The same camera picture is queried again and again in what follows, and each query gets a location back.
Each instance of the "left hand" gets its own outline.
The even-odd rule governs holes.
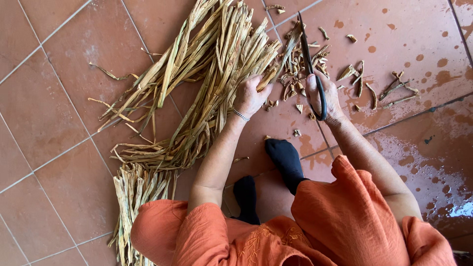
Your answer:
[[[234,109],[248,119],[261,109],[272,91],[273,84],[266,85],[260,92],[256,91],[256,86],[262,79],[262,75],[251,75],[236,89]]]

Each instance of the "scissors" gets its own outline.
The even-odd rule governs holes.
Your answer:
[[[302,47],[302,54],[304,56],[304,66],[306,69],[306,76],[310,74],[314,74],[314,67],[312,66],[312,59],[310,58],[310,52],[309,52],[309,45],[307,44],[307,36],[306,36],[306,31],[304,30],[304,24],[302,23],[302,17],[299,13],[299,22],[300,26],[302,28],[302,36],[300,37],[300,43]],[[322,82],[320,81],[320,78],[316,75],[315,76],[315,82],[317,84],[317,89],[319,90],[319,95],[320,95],[320,105],[322,107],[322,113],[320,115],[317,114],[317,112],[314,110],[314,107],[310,103],[310,99],[307,99],[307,102],[309,102],[310,108],[312,109],[312,112],[314,112],[315,117],[317,118],[318,121],[323,121],[327,117],[327,103],[325,101],[325,93],[324,93],[324,87],[322,86]]]

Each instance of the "chain bracelet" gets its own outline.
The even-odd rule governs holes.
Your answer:
[[[250,119],[246,118],[244,115],[242,115],[240,112],[236,111],[235,109],[233,109],[233,112],[234,112],[237,116],[243,118],[243,120],[245,120],[245,121],[247,121],[247,122],[250,121]]]

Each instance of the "foot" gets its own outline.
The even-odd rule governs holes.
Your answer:
[[[307,178],[304,178],[304,173],[302,173],[296,148],[287,140],[268,139],[265,143],[265,149],[281,173],[286,187],[295,195],[299,183],[307,180]]]
[[[240,216],[235,219],[260,225],[260,219],[256,214],[256,188],[253,177],[246,176],[238,180],[233,186],[233,194],[241,209]]]

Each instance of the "orange clothing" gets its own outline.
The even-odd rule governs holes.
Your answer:
[[[158,266],[455,265],[447,240],[430,224],[404,217],[402,229],[371,181],[345,156],[332,164],[331,184],[299,184],[291,212],[261,226],[225,218],[215,204],[188,216],[187,202],[140,207],[133,246]]]

